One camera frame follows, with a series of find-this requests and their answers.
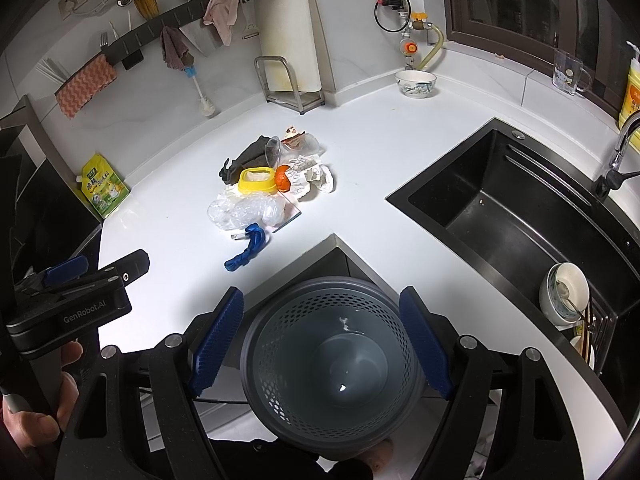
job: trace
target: yellow seasoning bag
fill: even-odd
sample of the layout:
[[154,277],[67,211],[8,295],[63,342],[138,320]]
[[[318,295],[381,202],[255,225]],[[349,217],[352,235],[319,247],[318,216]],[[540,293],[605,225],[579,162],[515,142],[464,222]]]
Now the yellow seasoning bag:
[[96,153],[82,168],[82,193],[100,216],[107,218],[129,194],[129,189],[107,160]]

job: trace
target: wall outlet plate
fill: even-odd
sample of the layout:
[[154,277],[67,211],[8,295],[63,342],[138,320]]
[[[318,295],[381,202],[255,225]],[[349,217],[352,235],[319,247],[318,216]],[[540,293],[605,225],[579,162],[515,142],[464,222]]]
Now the wall outlet plate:
[[58,9],[60,10],[60,16],[63,20],[66,20],[72,10],[76,10],[82,4],[85,4],[87,0],[60,0],[58,2]]

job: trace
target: window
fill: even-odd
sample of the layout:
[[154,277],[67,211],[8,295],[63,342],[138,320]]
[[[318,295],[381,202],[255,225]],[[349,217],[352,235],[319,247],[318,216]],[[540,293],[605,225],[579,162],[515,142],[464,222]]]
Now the window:
[[450,40],[503,54],[552,75],[554,47],[580,58],[593,86],[586,96],[617,117],[640,38],[606,0],[446,0]]

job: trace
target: person's foot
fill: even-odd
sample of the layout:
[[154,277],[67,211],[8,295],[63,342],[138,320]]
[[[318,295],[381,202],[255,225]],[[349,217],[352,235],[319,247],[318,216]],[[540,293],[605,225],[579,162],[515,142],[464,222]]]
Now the person's foot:
[[373,473],[379,473],[391,462],[391,458],[394,455],[394,443],[389,439],[383,440],[374,447],[367,449],[364,453],[361,453],[356,458],[362,460]]

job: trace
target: gray plastic basket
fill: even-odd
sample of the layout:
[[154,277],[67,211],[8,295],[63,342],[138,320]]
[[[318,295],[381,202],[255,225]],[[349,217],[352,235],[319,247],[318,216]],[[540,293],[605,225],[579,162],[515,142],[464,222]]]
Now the gray plastic basket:
[[334,460],[383,440],[424,383],[397,312],[372,283],[341,276],[276,297],[242,346],[255,415],[279,438]]

